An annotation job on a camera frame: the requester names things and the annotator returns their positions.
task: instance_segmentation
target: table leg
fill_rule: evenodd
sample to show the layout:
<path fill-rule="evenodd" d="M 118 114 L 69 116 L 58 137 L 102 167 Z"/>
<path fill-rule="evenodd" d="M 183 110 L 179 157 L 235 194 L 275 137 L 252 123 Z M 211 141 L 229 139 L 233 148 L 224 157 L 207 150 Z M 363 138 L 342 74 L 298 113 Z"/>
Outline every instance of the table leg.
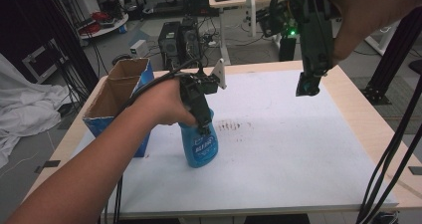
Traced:
<path fill-rule="evenodd" d="M 221 57 L 224 59 L 224 65 L 231 65 L 229 52 L 226 47 L 226 36 L 224 32 L 224 9 L 219 9 L 219 18 L 220 18 L 220 52 Z"/>

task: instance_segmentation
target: cardboard box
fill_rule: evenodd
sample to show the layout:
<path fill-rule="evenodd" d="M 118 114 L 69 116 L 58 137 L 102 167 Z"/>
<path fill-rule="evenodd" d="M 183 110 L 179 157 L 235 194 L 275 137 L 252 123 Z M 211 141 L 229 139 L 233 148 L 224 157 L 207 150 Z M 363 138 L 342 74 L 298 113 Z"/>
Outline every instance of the cardboard box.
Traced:
<path fill-rule="evenodd" d="M 85 125 L 95 137 L 100 135 L 131 94 L 153 79 L 149 59 L 119 61 L 109 72 L 93 103 L 84 113 Z M 139 145 L 134 157 L 144 157 L 148 140 L 149 133 Z"/>

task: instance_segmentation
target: hand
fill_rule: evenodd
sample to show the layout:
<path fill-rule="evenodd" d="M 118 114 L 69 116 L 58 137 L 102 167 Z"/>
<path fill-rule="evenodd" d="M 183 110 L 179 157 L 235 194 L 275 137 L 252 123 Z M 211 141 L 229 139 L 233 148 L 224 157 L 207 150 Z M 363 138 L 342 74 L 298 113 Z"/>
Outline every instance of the hand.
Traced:
<path fill-rule="evenodd" d="M 154 113 L 154 124 L 183 122 L 193 125 L 196 122 L 180 98 L 178 79 L 171 79 L 150 88 L 135 101 L 133 106 Z"/>
<path fill-rule="evenodd" d="M 334 63 L 347 58 L 373 31 L 388 26 L 422 4 L 422 0 L 329 0 L 342 24 L 334 40 Z"/>

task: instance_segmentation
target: white table surface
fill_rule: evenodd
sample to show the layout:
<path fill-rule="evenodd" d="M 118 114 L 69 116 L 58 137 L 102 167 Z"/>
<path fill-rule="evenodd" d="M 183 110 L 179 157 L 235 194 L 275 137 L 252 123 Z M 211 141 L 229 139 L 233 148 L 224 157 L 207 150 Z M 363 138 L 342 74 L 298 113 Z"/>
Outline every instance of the white table surface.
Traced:
<path fill-rule="evenodd" d="M 299 72 L 228 75 L 207 96 L 220 149 L 204 167 L 187 165 L 177 124 L 156 127 L 124 174 L 122 216 L 358 210 L 373 161 L 323 85 L 295 97 Z"/>

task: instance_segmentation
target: robotic arm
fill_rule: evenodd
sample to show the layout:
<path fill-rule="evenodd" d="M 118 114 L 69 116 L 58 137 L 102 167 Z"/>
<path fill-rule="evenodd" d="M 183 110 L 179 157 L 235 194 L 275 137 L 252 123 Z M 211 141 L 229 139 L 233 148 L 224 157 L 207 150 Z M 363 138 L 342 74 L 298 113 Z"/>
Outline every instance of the robotic arm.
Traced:
<path fill-rule="evenodd" d="M 299 78 L 297 97 L 317 95 L 321 77 L 333 67 L 330 19 L 338 14 L 328 0 L 271 0 L 270 7 L 257 12 L 264 36 L 280 33 L 282 39 L 287 39 L 292 33 L 301 34 L 304 71 Z"/>

